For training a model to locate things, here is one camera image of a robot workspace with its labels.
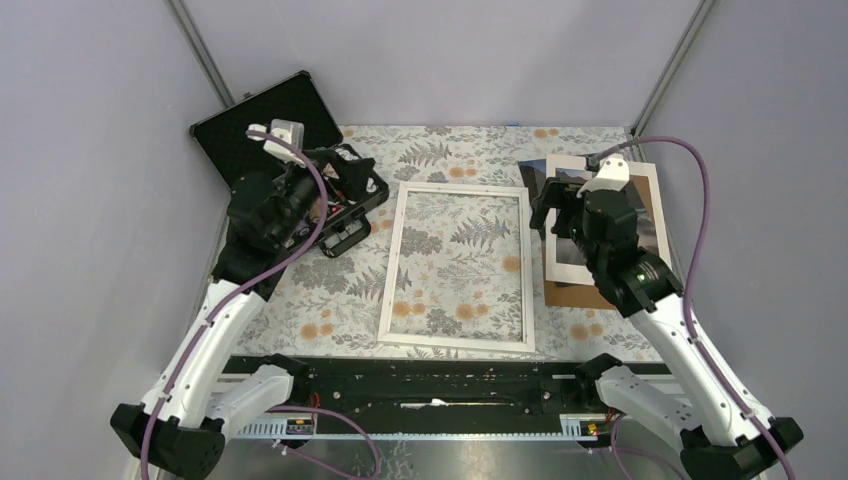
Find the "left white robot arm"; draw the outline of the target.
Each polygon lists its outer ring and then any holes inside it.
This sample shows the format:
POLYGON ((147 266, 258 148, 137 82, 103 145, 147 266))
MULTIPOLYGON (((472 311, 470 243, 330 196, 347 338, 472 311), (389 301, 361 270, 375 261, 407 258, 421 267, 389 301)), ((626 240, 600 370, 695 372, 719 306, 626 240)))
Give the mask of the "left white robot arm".
POLYGON ((197 316, 154 386, 110 419, 143 479, 158 472, 204 479, 226 444, 262 414, 281 405, 313 415, 320 396, 308 366, 285 355, 263 360, 223 394, 214 387, 285 270, 312 247, 336 257, 367 238, 366 215, 389 194, 374 160, 346 145, 301 157, 263 153, 226 176, 228 233, 197 316))

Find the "white-bordered sunset photo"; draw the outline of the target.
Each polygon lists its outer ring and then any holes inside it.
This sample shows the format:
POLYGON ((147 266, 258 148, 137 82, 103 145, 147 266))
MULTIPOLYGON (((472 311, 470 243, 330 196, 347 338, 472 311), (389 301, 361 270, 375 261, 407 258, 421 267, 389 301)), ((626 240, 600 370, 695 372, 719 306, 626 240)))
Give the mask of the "white-bordered sunset photo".
MULTIPOLYGON (((642 162, 630 162, 628 168, 630 181, 623 192, 638 215, 638 245, 670 264, 671 252, 656 168, 642 162)), ((574 181, 579 185, 593 177, 593 173, 585 168, 585 159, 573 155, 549 154, 545 173, 548 177, 574 181)), ((547 281, 578 285, 593 283, 591 273, 573 241, 546 233, 544 253, 544 277, 547 281)))

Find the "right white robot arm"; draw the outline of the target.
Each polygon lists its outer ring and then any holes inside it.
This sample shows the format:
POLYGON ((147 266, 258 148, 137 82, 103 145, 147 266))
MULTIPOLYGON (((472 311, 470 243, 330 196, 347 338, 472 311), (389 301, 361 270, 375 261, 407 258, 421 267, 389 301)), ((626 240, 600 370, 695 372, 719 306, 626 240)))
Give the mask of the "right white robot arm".
POLYGON ((572 240, 600 294, 660 354, 685 393, 677 401, 602 354, 578 369, 575 402, 622 412, 675 449, 692 479, 753 479, 783 464, 804 438, 776 417, 718 354, 671 268, 638 244, 635 209, 619 187, 591 191, 549 178, 532 201, 530 226, 572 240))

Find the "white picture frame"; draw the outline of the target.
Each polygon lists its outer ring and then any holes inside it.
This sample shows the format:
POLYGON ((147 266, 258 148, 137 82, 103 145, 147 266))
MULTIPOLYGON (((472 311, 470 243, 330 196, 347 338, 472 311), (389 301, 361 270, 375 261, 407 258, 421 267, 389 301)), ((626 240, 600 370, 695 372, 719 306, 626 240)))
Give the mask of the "white picture frame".
POLYGON ((378 341, 534 352, 529 216, 523 187, 401 183, 378 341))

